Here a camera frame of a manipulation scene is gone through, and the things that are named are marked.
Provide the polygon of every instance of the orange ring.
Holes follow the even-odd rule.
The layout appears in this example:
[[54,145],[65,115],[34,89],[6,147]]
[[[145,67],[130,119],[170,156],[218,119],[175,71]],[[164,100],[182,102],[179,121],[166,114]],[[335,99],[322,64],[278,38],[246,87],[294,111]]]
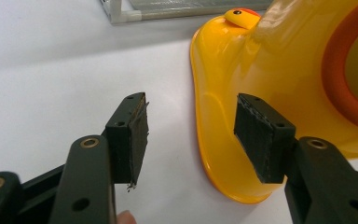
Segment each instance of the orange ring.
[[331,35],[322,60],[322,82],[331,103],[348,120],[358,125],[358,99],[351,93],[345,78],[345,62],[358,37],[358,7]]

